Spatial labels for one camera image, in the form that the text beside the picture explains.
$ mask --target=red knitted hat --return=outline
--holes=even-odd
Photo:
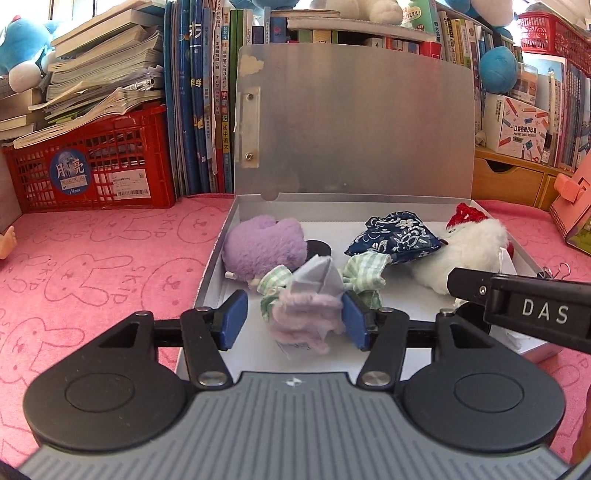
[[[465,203],[461,203],[456,207],[456,214],[450,218],[449,222],[447,223],[447,228],[460,225],[460,223],[478,223],[486,220],[487,218],[488,217],[480,210],[475,209],[474,207],[469,207]]]

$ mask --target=purple plush toy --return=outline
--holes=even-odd
[[[232,229],[222,250],[226,277],[248,282],[250,288],[277,265],[291,271],[306,263],[308,254],[304,232],[294,218],[278,222],[259,215]]]

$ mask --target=blue fabric pouch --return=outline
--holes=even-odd
[[[367,230],[349,245],[352,257],[367,251],[388,254],[392,263],[404,263],[436,252],[444,241],[436,237],[412,212],[393,212],[387,217],[371,217]]]

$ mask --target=plush ball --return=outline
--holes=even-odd
[[[509,92],[517,81],[517,60],[507,47],[495,47],[480,59],[480,79],[486,92]]]
[[[456,12],[467,13],[470,7],[470,0],[445,0],[449,8],[453,8]]]

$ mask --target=metal screw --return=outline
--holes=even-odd
[[[386,372],[380,372],[377,370],[365,372],[361,377],[363,384],[367,385],[368,387],[383,387],[388,385],[390,380],[390,375],[388,375]]]
[[[221,387],[228,381],[228,376],[223,372],[204,372],[197,380],[204,387]]]

